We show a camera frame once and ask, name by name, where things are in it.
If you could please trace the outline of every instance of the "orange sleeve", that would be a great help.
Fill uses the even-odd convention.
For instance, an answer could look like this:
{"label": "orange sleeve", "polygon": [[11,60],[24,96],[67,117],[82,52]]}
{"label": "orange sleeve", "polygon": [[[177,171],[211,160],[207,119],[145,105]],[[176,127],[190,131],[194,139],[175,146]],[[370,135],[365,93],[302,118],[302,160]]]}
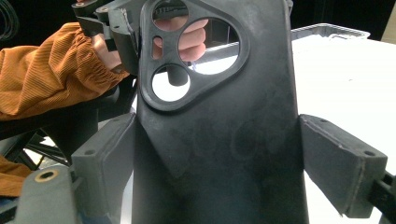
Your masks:
{"label": "orange sleeve", "polygon": [[0,51],[0,120],[89,101],[127,76],[109,71],[78,23],[67,23],[40,47]]}

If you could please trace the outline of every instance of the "coiled black cable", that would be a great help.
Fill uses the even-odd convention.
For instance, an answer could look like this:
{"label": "coiled black cable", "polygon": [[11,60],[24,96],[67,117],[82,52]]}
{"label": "coiled black cable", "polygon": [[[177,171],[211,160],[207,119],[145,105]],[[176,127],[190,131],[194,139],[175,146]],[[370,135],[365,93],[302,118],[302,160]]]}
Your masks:
{"label": "coiled black cable", "polygon": [[20,29],[20,20],[12,5],[7,0],[0,0],[0,13],[4,20],[4,30],[0,34],[0,41],[14,37]]}

